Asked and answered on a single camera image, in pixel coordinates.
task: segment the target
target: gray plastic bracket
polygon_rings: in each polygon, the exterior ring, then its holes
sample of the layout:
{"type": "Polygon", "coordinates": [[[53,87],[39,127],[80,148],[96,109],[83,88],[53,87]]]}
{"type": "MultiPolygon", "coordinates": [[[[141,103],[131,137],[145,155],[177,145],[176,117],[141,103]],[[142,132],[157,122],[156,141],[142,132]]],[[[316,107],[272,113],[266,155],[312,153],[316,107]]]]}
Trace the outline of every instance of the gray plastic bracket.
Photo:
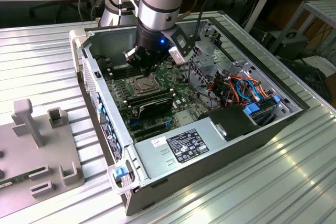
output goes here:
{"type": "Polygon", "coordinates": [[[40,197],[44,194],[47,194],[47,193],[50,193],[52,191],[54,191],[54,186],[53,184],[51,183],[51,181],[46,181],[46,182],[43,182],[41,184],[38,184],[36,186],[32,186],[30,188],[30,193],[31,195],[34,197],[34,198],[37,198],[37,197],[40,197]]]}
{"type": "Polygon", "coordinates": [[[47,115],[52,129],[67,124],[67,120],[63,116],[62,110],[60,108],[48,110],[47,115]]]}
{"type": "Polygon", "coordinates": [[[79,179],[79,174],[76,168],[76,164],[74,162],[72,162],[71,173],[69,173],[69,171],[64,172],[61,166],[59,166],[59,173],[61,176],[61,180],[65,186],[70,185],[79,179]]]}
{"type": "Polygon", "coordinates": [[[15,132],[15,134],[17,135],[17,137],[21,137],[21,136],[24,136],[24,135],[27,135],[27,134],[30,133],[27,125],[24,124],[24,123],[19,124],[17,126],[13,126],[12,129],[15,132]]]}
{"type": "Polygon", "coordinates": [[[39,178],[42,178],[44,176],[47,176],[49,174],[52,173],[52,170],[49,169],[49,166],[48,165],[44,165],[44,166],[41,166],[41,167],[37,167],[35,168],[34,170],[36,169],[43,169],[43,170],[40,170],[39,172],[36,172],[36,173],[33,173],[33,174],[30,174],[28,177],[34,181],[34,180],[37,180],[39,178]]]}
{"type": "Polygon", "coordinates": [[[17,117],[16,114],[12,115],[12,119],[13,119],[13,121],[14,121],[14,123],[16,125],[20,125],[20,124],[24,123],[24,121],[22,120],[22,118],[17,117]]]}
{"type": "Polygon", "coordinates": [[[36,143],[36,147],[39,148],[44,146],[44,143],[42,136],[37,128],[37,125],[35,124],[34,119],[31,116],[32,112],[33,106],[30,99],[14,101],[14,117],[12,116],[13,120],[18,121],[17,119],[14,119],[15,117],[17,117],[24,122],[36,143]]]}

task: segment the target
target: motherboard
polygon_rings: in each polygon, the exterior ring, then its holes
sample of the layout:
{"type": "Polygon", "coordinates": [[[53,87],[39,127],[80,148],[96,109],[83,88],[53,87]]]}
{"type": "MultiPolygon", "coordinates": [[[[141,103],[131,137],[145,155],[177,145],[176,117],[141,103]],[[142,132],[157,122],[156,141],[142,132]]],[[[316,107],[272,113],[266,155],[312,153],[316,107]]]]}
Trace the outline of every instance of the motherboard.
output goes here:
{"type": "Polygon", "coordinates": [[[210,110],[188,84],[184,70],[169,61],[148,77],[104,78],[135,142],[192,123],[210,110]]]}

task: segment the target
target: expansion slot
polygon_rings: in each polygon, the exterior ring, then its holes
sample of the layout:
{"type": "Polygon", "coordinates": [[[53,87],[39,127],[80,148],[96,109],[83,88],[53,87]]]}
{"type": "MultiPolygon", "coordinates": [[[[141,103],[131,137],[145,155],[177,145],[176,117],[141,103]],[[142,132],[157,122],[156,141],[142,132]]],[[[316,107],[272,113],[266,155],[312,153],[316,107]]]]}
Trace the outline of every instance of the expansion slot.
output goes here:
{"type": "Polygon", "coordinates": [[[149,138],[151,138],[151,137],[160,135],[160,134],[165,133],[165,132],[168,132],[168,131],[169,131],[169,129],[167,129],[167,128],[160,129],[160,130],[158,130],[158,131],[156,131],[156,132],[153,132],[153,133],[151,133],[151,134],[148,134],[148,135],[139,137],[138,140],[137,140],[137,142],[140,142],[140,141],[142,141],[142,140],[149,139],[149,138]]]}
{"type": "Polygon", "coordinates": [[[150,127],[148,129],[136,132],[133,135],[134,135],[134,137],[144,136],[144,135],[147,135],[149,133],[152,133],[152,132],[155,132],[157,130],[160,130],[162,128],[166,128],[166,124],[165,123],[162,123],[162,124],[156,125],[154,127],[150,127]]]}

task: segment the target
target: green pcb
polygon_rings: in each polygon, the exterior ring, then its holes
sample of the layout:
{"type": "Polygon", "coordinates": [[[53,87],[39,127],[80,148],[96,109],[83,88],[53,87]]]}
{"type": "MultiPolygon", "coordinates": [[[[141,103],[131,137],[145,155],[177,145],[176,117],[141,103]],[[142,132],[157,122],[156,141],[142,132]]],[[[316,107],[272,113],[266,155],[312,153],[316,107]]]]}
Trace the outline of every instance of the green pcb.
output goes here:
{"type": "Polygon", "coordinates": [[[129,108],[124,105],[124,100],[141,96],[141,94],[137,93],[138,90],[134,89],[134,80],[136,78],[142,78],[142,76],[121,80],[113,80],[110,76],[105,77],[113,100],[124,119],[130,135],[135,141],[141,141],[180,127],[181,125],[175,117],[175,114],[178,112],[187,111],[190,117],[196,121],[200,114],[208,111],[208,108],[202,103],[201,99],[197,97],[196,92],[188,83],[184,83],[183,72],[181,72],[177,66],[170,65],[167,67],[166,64],[162,64],[151,76],[155,82],[155,91],[152,92],[172,88],[174,89],[175,96],[173,97],[173,107],[170,111],[146,120],[137,120],[137,118],[134,117],[139,106],[129,108]]]}

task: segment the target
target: circuit board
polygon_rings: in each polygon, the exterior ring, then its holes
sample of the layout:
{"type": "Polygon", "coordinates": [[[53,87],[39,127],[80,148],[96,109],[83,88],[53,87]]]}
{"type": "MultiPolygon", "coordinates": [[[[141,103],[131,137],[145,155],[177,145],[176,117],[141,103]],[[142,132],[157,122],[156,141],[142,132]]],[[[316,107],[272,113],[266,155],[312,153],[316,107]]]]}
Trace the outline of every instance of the circuit board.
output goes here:
{"type": "Polygon", "coordinates": [[[196,121],[200,114],[209,109],[196,92],[185,81],[183,72],[170,63],[160,65],[149,77],[142,75],[114,80],[104,77],[127,129],[135,142],[176,129],[196,121]],[[136,112],[139,106],[126,106],[126,99],[150,96],[160,91],[173,89],[172,107],[165,113],[139,120],[136,112]]]}

